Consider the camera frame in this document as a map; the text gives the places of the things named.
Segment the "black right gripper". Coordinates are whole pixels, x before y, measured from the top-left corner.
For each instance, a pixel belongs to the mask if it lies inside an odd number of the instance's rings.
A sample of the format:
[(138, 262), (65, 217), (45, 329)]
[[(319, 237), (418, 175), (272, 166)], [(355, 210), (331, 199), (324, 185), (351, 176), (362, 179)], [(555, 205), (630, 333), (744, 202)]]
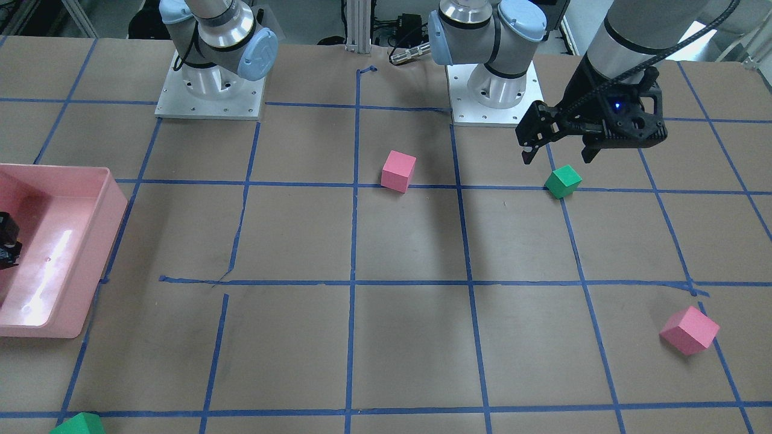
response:
[(8, 212), (1, 212), (1, 270), (17, 266), (21, 256), (20, 228)]

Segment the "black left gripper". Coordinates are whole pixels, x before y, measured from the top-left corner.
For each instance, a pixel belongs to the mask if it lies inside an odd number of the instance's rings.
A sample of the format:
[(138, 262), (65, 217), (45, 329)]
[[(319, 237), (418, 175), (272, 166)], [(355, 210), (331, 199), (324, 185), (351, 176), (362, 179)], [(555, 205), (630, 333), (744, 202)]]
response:
[(657, 57), (606, 78), (584, 57), (557, 106), (533, 101), (516, 127), (525, 165), (537, 151), (566, 136), (581, 136), (585, 164), (604, 149), (651, 148), (667, 140)]

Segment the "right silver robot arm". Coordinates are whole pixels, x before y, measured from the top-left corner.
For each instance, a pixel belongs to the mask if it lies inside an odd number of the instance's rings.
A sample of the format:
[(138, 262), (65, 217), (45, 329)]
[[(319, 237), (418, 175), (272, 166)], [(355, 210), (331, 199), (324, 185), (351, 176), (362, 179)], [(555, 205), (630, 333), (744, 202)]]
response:
[(247, 88), (277, 38), (242, 1), (162, 1), (171, 40), (2, 36), (2, 163), (110, 168), (126, 189), (210, 183), (248, 192)]

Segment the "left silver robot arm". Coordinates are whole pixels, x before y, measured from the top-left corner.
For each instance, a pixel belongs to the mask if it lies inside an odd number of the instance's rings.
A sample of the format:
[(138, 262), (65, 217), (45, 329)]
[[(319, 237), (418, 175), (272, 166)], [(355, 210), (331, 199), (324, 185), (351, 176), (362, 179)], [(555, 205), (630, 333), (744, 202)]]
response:
[[(684, 33), (706, 1), (614, 1), (555, 106), (533, 101), (516, 126), (525, 164), (580, 136), (584, 162), (601, 150), (651, 148), (667, 138), (658, 64), (700, 38)], [(438, 65), (474, 65), (469, 90), (483, 106), (521, 101), (548, 19), (530, 1), (441, 1), (428, 18)]]

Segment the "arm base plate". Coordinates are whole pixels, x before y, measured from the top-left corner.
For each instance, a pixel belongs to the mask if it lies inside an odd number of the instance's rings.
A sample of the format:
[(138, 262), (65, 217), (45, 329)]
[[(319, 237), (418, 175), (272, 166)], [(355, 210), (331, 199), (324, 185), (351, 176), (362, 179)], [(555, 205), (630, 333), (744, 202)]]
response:
[(507, 79), (483, 64), (446, 66), (452, 123), (471, 127), (517, 127), (530, 104), (543, 99), (534, 63)]
[(248, 81), (220, 66), (196, 69), (182, 66), (174, 70), (177, 52), (172, 55), (162, 91), (154, 111), (157, 118), (188, 120), (259, 121), (262, 115), (265, 83)]

